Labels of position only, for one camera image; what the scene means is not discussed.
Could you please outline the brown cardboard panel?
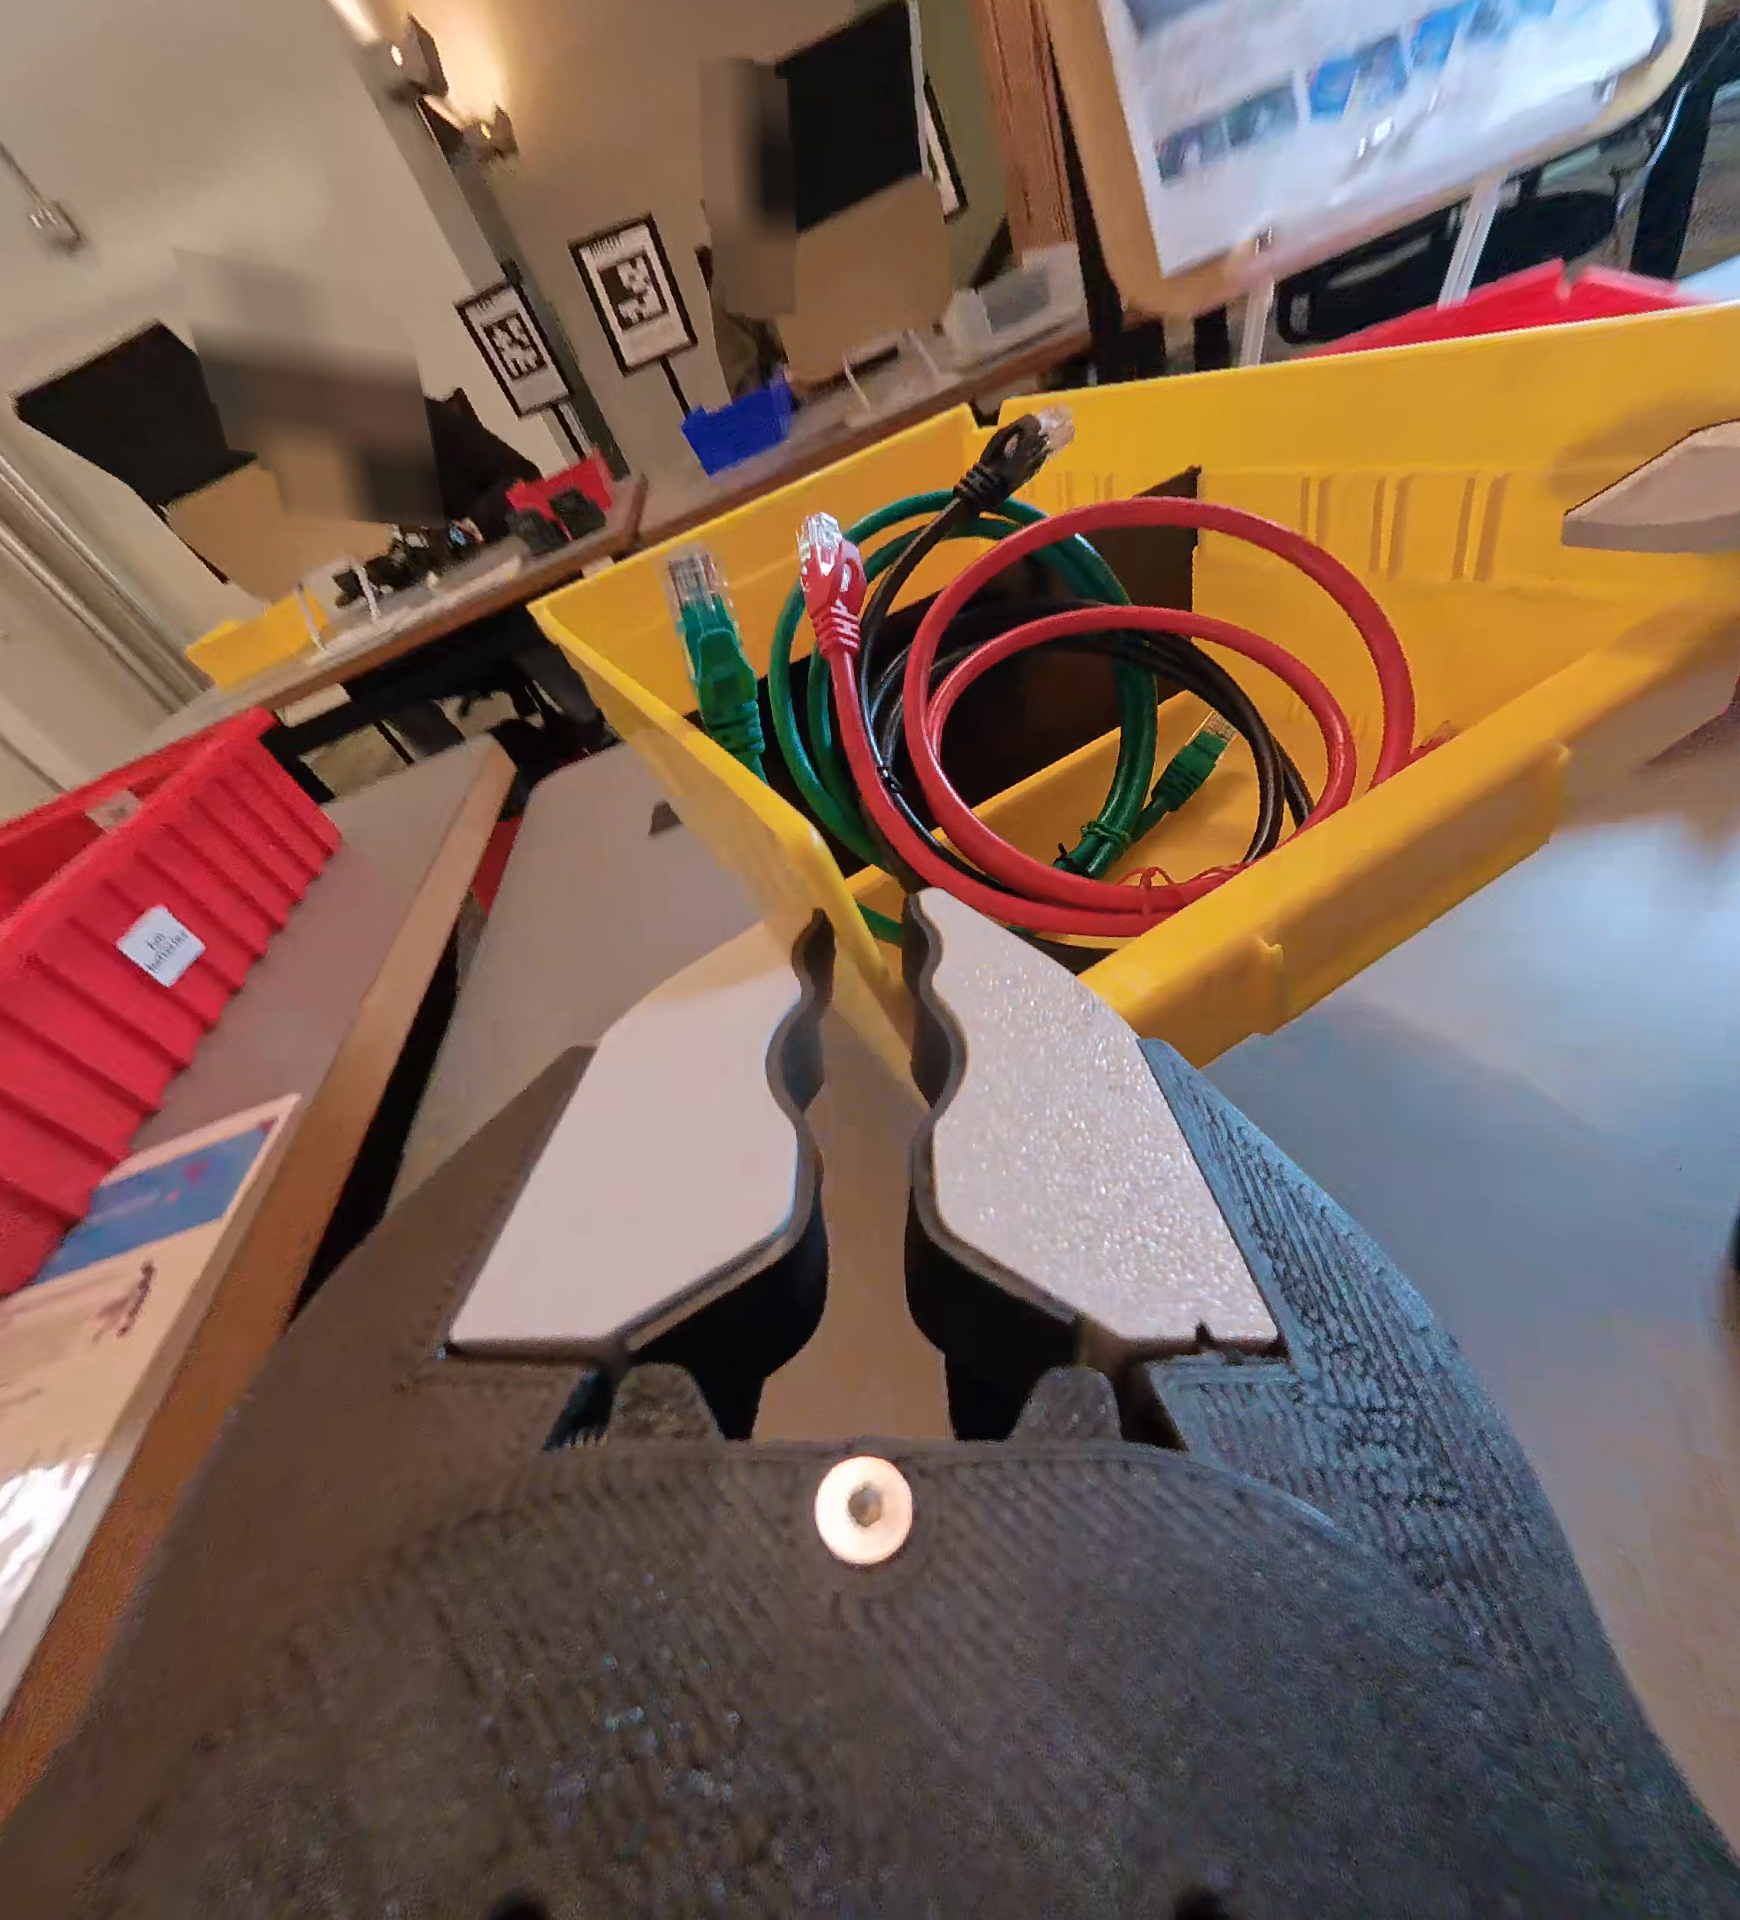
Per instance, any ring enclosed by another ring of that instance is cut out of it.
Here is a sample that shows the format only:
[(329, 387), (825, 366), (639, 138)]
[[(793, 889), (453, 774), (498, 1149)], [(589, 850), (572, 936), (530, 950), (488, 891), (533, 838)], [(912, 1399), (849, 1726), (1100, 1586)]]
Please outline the brown cardboard panel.
[(773, 321), (792, 383), (810, 389), (929, 333), (949, 293), (947, 227), (926, 172), (797, 232), (792, 305)]
[(383, 552), (391, 534), (383, 520), (290, 509), (258, 462), (169, 500), (162, 518), (202, 563), (263, 603)]

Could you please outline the red plastic bin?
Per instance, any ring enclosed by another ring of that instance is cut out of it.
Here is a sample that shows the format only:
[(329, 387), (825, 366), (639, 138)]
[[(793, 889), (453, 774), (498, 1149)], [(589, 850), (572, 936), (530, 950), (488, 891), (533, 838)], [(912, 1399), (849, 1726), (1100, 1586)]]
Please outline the red plastic bin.
[(1376, 349), (1409, 349), (1531, 329), (1648, 317), (1713, 303), (1671, 280), (1603, 264), (1567, 266), (1561, 259), (1481, 285), (1449, 305), (1424, 305), (1371, 323), (1315, 349), (1328, 357)]
[(0, 824), (0, 1298), (31, 1283), (341, 845), (245, 712)]

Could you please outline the yellow plastic bin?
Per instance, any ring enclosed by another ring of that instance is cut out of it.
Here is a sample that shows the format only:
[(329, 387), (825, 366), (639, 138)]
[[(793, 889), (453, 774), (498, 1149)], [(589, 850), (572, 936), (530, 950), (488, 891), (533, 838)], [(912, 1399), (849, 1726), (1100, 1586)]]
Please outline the yellow plastic bin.
[[(1740, 300), (1409, 349), (1295, 359), (1003, 404), (1066, 407), (1072, 442), (1027, 494), (1049, 515), (1143, 494), (1197, 468), (1197, 496), (1318, 542), (1372, 592), (1414, 693), (1426, 756), (1376, 798), (1380, 693), (1360, 638), (1288, 563), (1199, 541), (1197, 614), (1267, 638), (1318, 673), (1355, 735), (1357, 798), (1295, 852), (1170, 921), (1162, 901), (1084, 982), (1139, 1034), (1205, 1067), (1276, 1030), (1541, 847), (1571, 808), (1721, 713), (1740, 676), (1740, 552), (1567, 546), (1563, 515), (1699, 428), (1740, 418)], [(723, 756), (666, 608), (666, 559), (721, 563), (758, 672), (816, 510), (849, 525), (947, 486), (986, 431), (937, 413), (530, 609), (644, 756), (681, 824), (779, 936), (822, 908), (834, 998), (905, 1076), (899, 950), (857, 900), (899, 888), (837, 864), (802, 812)]]

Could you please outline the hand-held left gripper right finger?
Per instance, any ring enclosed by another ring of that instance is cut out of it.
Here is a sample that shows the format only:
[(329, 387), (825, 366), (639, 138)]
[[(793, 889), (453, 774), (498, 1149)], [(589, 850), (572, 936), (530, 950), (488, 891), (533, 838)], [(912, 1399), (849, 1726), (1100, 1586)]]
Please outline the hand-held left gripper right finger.
[(958, 1372), (1275, 1357), (1262, 1256), (1139, 1034), (947, 891), (903, 904), (905, 1303)]

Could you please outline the wooden desk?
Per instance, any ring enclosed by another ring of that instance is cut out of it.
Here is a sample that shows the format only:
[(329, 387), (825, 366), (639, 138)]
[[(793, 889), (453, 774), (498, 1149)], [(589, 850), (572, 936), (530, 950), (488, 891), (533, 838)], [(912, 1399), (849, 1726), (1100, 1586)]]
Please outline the wooden desk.
[(181, 708), (162, 730), (177, 739), (245, 709), (271, 713), (355, 681), (355, 678), (413, 656), (459, 630), (557, 592), (618, 563), (642, 528), (649, 492), (644, 473), (624, 479), (600, 531), (545, 555), (530, 555), (517, 536), (498, 541), (492, 555), (460, 567), (442, 586), (392, 593), (386, 609), (339, 625), (335, 635), (268, 665), (234, 687), (210, 687)]

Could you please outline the instruction sheet board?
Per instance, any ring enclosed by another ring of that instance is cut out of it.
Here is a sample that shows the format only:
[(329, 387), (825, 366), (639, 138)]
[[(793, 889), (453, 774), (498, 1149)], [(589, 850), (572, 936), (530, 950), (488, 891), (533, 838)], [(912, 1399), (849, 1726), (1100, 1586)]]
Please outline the instruction sheet board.
[(1605, 138), (1686, 2), (1046, 4), (1122, 303), (1197, 314)]

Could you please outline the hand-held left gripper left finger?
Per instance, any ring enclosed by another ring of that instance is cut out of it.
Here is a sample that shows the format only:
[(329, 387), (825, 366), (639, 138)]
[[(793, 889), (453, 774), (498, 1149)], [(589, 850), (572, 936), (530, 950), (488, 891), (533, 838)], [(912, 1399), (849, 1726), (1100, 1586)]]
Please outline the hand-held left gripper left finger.
[(830, 921), (755, 925), (586, 1051), (448, 1327), (471, 1357), (634, 1357), (819, 1220)]

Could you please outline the small yellow bin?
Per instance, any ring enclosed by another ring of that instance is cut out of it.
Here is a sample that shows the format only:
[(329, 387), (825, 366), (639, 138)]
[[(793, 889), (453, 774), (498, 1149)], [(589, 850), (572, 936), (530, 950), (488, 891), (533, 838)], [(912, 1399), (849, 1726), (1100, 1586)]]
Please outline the small yellow bin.
[(220, 621), (184, 650), (184, 660), (213, 689), (232, 691), (318, 651), (329, 625), (320, 599), (298, 587), (250, 618)]

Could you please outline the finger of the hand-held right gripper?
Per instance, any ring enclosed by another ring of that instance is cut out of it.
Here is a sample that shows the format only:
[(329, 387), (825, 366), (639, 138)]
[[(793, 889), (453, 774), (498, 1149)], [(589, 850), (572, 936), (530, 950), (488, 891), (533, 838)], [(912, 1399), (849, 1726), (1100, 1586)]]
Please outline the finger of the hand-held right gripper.
[(1698, 431), (1563, 516), (1567, 546), (1740, 552), (1740, 420)]

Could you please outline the wall lamp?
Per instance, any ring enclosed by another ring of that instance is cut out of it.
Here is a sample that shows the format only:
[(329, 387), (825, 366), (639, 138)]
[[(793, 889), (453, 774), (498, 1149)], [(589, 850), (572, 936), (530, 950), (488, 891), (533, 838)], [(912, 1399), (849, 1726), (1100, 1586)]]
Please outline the wall lamp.
[(415, 108), (445, 159), (490, 165), (518, 157), (518, 138), (504, 108), (476, 114), (453, 102), (435, 35), (411, 11), (381, 43), (386, 97)]

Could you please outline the white printed paper sheet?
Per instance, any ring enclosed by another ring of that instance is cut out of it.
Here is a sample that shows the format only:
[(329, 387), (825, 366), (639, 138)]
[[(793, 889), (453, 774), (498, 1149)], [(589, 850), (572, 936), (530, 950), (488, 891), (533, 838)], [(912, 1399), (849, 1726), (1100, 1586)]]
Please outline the white printed paper sheet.
[(206, 1300), (238, 1207), (301, 1106), (285, 1095), (122, 1160), (36, 1279), (0, 1300), (0, 1714)]

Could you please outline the blue plastic bin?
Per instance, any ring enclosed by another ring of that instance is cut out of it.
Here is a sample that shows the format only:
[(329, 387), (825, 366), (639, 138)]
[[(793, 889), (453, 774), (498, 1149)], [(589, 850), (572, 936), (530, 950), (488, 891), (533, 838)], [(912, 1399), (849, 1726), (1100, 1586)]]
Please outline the blue plastic bin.
[(719, 407), (695, 407), (680, 420), (698, 467), (718, 476), (785, 445), (795, 416), (795, 392), (785, 366)]

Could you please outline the grey top side table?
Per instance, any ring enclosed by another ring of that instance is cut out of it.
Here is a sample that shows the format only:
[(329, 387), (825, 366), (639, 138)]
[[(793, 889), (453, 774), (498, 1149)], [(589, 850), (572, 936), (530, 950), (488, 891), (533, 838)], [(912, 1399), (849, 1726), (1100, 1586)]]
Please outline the grey top side table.
[(75, 1555), (44, 1573), (41, 1609), (0, 1658), (0, 1828), (72, 1733), (189, 1481), (292, 1317), (506, 789), (498, 752), (465, 746), (335, 801), (342, 844), (135, 1137), (135, 1149), (162, 1149), (298, 1100), (210, 1255), (206, 1296), (146, 1410), (95, 1472)]

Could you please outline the wooden table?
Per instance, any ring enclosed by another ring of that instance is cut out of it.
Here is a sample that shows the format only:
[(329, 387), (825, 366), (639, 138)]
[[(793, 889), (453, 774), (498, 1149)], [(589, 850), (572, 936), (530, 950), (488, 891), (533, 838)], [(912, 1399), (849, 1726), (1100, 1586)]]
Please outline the wooden table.
[(944, 411), (992, 414), (1003, 399), (1042, 387), (1053, 368), (1089, 342), (1089, 323), (1078, 311), (965, 368), (931, 373), (913, 355), (903, 355), (863, 374), (855, 390), (842, 387), (797, 411), (782, 445), (716, 474), (689, 471), (649, 480), (639, 541), (663, 542), (707, 516), (742, 507)]

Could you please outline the small red bin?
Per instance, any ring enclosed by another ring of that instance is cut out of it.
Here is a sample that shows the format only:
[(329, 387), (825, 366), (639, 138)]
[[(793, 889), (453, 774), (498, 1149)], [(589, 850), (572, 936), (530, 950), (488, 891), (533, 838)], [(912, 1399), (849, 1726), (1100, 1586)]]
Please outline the small red bin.
[(567, 538), (579, 538), (604, 527), (615, 490), (610, 458), (596, 448), (552, 474), (511, 483), (504, 505), (508, 516), (550, 520)]

